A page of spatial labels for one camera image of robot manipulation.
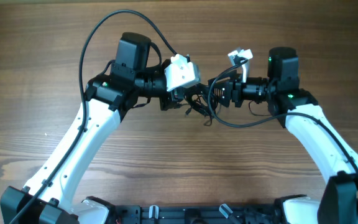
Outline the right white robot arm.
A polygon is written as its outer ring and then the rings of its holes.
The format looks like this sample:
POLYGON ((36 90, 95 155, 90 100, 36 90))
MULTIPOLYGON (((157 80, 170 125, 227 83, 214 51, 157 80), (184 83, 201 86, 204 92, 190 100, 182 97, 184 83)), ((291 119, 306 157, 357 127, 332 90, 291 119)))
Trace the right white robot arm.
POLYGON ((250 50, 236 49, 228 57, 232 66, 208 82, 210 112, 215 113, 215 103, 266 102, 270 117, 254 124, 278 120, 301 142, 326 184, 319 201, 306 195, 276 199, 272 222, 358 223, 358 153, 330 124, 316 98, 300 88, 296 50, 270 49, 266 78, 248 76, 250 50))

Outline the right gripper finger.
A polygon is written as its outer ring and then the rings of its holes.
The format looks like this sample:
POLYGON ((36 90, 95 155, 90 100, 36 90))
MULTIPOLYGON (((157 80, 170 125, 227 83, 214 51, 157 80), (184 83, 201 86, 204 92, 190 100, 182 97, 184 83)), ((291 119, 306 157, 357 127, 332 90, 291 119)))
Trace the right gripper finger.
POLYGON ((225 98, 220 93, 211 93, 211 104, 217 106, 218 104, 224 106, 226 104, 225 98))
POLYGON ((225 73, 218 78, 216 83, 213 85, 213 89, 225 88, 226 90, 232 90, 237 79, 237 73, 225 73))

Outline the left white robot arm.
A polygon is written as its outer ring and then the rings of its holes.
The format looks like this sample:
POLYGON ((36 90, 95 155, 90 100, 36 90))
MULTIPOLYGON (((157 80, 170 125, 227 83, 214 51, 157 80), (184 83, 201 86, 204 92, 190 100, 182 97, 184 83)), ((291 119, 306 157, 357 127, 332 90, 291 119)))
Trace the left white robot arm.
POLYGON ((112 204, 88 197, 78 205, 73 197, 86 169, 107 137, 138 99, 158 98, 162 109, 181 100, 182 92, 198 83, 198 69, 188 57, 174 54, 147 66, 155 44, 146 36, 122 35, 114 60, 92 78, 82 94, 76 119, 51 156, 23 186, 9 187, 0 199, 5 223, 112 223, 112 204))

